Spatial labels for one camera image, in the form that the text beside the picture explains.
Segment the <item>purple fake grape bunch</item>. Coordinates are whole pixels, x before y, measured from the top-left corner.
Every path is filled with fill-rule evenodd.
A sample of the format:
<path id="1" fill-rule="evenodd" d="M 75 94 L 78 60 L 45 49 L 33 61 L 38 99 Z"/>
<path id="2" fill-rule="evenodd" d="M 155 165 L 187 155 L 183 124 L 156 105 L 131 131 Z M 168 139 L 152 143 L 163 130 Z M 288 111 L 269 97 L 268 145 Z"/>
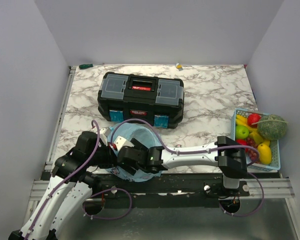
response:
<path id="1" fill-rule="evenodd" d="M 249 156 L 249 158 L 252 162 L 258 162 L 258 160 L 259 160 L 259 157 L 257 154 L 258 145 L 250 137 L 248 137 L 245 141 L 246 141 L 246 144 L 251 147 L 251 148 L 247 148 L 245 150 L 245 152 L 247 153 L 247 155 Z"/>

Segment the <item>small yellow blue object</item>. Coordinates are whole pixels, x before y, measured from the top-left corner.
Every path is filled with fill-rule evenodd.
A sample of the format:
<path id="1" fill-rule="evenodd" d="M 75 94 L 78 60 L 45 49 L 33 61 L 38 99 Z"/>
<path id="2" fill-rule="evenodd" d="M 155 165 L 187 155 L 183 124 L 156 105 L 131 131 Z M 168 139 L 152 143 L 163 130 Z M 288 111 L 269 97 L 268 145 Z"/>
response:
<path id="1" fill-rule="evenodd" d="M 181 64 L 179 64 L 179 63 L 177 63 L 177 64 L 175 65 L 175 67 L 176 67 L 176 69 L 178 69 L 179 71 L 182 71 L 182 70 L 183 70 L 183 66 L 182 66 Z"/>

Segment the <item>red fake fruit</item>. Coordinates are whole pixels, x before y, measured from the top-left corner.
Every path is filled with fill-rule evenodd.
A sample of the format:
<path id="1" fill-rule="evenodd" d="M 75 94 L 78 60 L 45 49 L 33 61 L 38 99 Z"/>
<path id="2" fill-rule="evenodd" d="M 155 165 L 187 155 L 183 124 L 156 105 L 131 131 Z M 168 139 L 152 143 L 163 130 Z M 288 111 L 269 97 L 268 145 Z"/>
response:
<path id="1" fill-rule="evenodd" d="M 244 145 L 244 146 L 248 145 L 248 143 L 245 139 L 236 139 L 235 141 L 240 145 Z"/>

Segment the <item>yellow fake banana bunch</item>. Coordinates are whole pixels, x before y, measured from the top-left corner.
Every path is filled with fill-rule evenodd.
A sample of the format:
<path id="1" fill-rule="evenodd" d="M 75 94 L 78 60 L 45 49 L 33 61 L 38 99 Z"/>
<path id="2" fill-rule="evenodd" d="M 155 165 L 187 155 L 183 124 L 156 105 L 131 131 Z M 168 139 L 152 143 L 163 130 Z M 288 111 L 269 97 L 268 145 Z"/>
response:
<path id="1" fill-rule="evenodd" d="M 239 114 L 236 115 L 236 119 L 235 119 L 235 123 L 236 125 L 241 125 L 241 126 L 245 126 L 248 128 L 249 130 L 249 133 L 253 132 L 253 131 L 257 131 L 257 128 L 256 127 L 250 127 L 248 124 L 247 124 L 247 118 L 246 117 L 243 117 Z M 262 144 L 265 144 L 267 146 L 270 146 L 270 140 L 268 139 L 264 139 L 264 142 Z"/>

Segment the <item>green fake apple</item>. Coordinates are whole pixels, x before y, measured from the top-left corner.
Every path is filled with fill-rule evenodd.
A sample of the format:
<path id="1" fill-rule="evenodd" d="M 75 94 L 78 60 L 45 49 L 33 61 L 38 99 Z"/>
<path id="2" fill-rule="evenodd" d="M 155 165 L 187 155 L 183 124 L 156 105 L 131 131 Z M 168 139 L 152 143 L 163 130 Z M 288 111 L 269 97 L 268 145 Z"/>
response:
<path id="1" fill-rule="evenodd" d="M 235 139 L 245 140 L 249 134 L 249 129 L 246 126 L 237 125 L 235 127 Z"/>

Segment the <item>green fake fruit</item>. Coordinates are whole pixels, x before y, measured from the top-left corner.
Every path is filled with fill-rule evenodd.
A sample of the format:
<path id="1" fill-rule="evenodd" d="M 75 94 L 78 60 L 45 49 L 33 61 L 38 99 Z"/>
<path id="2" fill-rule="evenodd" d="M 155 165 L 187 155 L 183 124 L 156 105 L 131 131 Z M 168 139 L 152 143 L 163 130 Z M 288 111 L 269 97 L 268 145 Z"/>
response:
<path id="1" fill-rule="evenodd" d="M 263 115 L 258 122 L 251 125 L 257 128 L 264 139 L 271 141 L 282 139 L 288 130 L 288 122 L 275 114 Z"/>

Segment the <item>yellow fake star fruit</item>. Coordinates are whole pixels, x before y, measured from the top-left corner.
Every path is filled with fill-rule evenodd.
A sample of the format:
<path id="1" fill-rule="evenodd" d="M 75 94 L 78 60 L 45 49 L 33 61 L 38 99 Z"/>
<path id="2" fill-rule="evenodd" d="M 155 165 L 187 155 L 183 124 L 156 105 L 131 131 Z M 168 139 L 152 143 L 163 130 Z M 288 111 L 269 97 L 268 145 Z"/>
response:
<path id="1" fill-rule="evenodd" d="M 249 137 L 250 137 L 251 139 L 253 139 L 254 142 L 255 142 L 257 145 L 259 145 L 259 144 L 261 144 L 261 143 L 264 142 L 263 137 L 262 137 L 257 131 L 252 131 L 252 132 L 249 134 Z"/>

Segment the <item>black plastic toolbox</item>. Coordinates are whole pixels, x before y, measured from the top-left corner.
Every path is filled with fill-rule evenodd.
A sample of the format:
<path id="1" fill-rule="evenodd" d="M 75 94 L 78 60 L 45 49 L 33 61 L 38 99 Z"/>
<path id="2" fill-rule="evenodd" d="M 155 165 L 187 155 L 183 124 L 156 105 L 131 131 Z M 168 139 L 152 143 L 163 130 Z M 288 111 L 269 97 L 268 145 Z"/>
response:
<path id="1" fill-rule="evenodd" d="M 107 72 L 97 102 L 109 122 L 109 111 L 117 110 L 123 111 L 124 121 L 142 119 L 152 126 L 155 115 L 168 116 L 168 129 L 175 129 L 184 117 L 184 83 L 179 78 Z"/>

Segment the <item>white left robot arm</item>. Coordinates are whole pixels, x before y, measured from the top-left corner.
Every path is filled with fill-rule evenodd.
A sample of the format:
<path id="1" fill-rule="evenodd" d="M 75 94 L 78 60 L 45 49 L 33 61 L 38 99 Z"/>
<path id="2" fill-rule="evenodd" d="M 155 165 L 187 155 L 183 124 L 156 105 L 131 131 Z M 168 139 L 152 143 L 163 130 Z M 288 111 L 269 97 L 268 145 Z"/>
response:
<path id="1" fill-rule="evenodd" d="M 56 240 L 79 206 L 100 194 L 98 177 L 87 169 L 113 166 L 110 133 L 105 127 L 99 133 L 84 131 L 79 135 L 75 146 L 55 161 L 40 202 L 25 225 L 10 234 L 10 240 Z"/>

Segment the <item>light blue plastic bag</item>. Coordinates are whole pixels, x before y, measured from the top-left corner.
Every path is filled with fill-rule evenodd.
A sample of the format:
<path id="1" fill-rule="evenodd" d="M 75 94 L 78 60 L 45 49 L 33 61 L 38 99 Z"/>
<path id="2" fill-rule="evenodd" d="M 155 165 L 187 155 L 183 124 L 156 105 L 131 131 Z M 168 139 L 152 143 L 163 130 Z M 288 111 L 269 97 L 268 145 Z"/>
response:
<path id="1" fill-rule="evenodd" d="M 114 133 L 113 140 L 116 140 L 118 136 L 124 137 L 128 141 L 136 139 L 147 148 L 162 146 L 157 136 L 147 127 L 141 126 L 140 124 L 124 123 Z M 140 169 L 137 170 L 135 174 L 130 174 L 119 166 L 108 168 L 106 171 L 122 180 L 136 183 L 146 182 L 162 175 L 162 171 L 159 173 L 146 173 Z"/>

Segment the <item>red fake pomegranate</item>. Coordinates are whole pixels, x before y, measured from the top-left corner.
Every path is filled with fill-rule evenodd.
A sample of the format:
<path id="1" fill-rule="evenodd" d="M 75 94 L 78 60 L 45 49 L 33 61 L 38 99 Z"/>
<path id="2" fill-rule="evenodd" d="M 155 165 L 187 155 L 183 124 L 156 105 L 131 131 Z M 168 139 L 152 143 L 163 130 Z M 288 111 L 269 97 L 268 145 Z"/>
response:
<path id="1" fill-rule="evenodd" d="M 259 122 L 260 119 L 261 119 L 261 116 L 259 114 L 252 113 L 247 118 L 247 124 L 249 126 L 257 125 L 257 123 Z"/>

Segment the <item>green handled screwdriver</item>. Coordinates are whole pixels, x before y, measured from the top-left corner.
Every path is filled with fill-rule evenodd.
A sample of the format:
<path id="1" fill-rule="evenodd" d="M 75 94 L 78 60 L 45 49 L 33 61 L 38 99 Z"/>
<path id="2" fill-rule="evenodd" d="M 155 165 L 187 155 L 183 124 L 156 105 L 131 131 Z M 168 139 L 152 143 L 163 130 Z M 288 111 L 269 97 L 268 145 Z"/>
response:
<path id="1" fill-rule="evenodd" d="M 103 65 L 104 65 L 104 63 L 100 63 L 100 64 L 90 63 L 90 64 L 80 64 L 78 67 L 80 70 L 85 70 L 85 69 L 93 68 L 96 66 L 103 66 Z"/>

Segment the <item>black metal base rail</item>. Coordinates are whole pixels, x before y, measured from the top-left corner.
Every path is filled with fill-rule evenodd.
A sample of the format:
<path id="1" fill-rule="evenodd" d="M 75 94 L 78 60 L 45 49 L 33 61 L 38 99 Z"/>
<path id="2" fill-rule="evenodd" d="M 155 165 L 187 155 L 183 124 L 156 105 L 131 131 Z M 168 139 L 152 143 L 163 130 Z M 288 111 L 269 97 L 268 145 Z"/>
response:
<path id="1" fill-rule="evenodd" d="M 93 174 L 99 184 L 80 207 L 88 213 L 105 209 L 217 208 L 223 200 L 250 195 L 245 180 L 235 190 L 223 187 L 222 174 L 163 174 L 144 182 L 130 182 L 113 174 Z"/>

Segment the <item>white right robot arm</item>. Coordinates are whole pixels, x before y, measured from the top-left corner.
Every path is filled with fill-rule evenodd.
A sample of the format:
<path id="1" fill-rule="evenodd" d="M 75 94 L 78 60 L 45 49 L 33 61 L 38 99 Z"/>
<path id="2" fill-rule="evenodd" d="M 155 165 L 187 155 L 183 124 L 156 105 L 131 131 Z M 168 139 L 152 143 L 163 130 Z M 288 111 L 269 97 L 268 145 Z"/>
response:
<path id="1" fill-rule="evenodd" d="M 117 165 L 133 176 L 138 171 L 154 175 L 184 166 L 218 167 L 223 174 L 220 191 L 226 196 L 237 192 L 240 179 L 248 174 L 245 147 L 226 136 L 195 147 L 145 147 L 118 136 L 114 146 Z"/>

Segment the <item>light blue plastic basket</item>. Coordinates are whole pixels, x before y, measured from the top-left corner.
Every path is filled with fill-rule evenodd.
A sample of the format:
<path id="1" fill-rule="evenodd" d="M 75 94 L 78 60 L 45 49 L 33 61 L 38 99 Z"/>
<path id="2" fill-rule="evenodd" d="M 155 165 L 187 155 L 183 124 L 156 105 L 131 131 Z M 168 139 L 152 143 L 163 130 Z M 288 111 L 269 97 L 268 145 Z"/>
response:
<path id="1" fill-rule="evenodd" d="M 249 111 L 247 109 L 243 108 L 236 108 L 234 110 L 233 116 L 231 118 L 231 127 L 230 127 L 230 138 L 235 139 L 236 138 L 236 130 L 235 127 L 237 126 L 236 119 L 237 116 L 242 116 L 244 118 L 248 118 L 250 114 L 258 114 L 261 117 L 268 115 L 268 113 L 260 113 L 260 112 L 253 112 Z M 249 170 L 258 170 L 263 172 L 271 172 L 271 171 L 278 171 L 281 168 L 281 162 L 280 162 L 280 150 L 279 150 L 279 141 L 278 140 L 272 140 L 269 142 L 269 149 L 271 151 L 271 162 L 269 164 L 263 164 L 263 163 L 254 163 L 250 166 L 248 166 Z"/>

